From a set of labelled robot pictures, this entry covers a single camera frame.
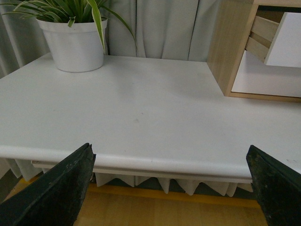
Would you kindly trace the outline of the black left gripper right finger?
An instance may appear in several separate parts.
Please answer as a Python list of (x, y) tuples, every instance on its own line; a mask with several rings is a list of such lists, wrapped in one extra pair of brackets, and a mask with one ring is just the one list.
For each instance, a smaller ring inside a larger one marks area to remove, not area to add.
[(252, 189), (269, 226), (301, 224), (301, 175), (251, 145), (246, 161)]

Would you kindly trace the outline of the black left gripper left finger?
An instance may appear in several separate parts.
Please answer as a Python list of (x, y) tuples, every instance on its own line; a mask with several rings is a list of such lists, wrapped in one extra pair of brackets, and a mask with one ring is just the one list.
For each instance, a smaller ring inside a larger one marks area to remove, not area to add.
[(89, 143), (0, 205), (2, 226), (72, 226), (90, 183), (96, 154)]

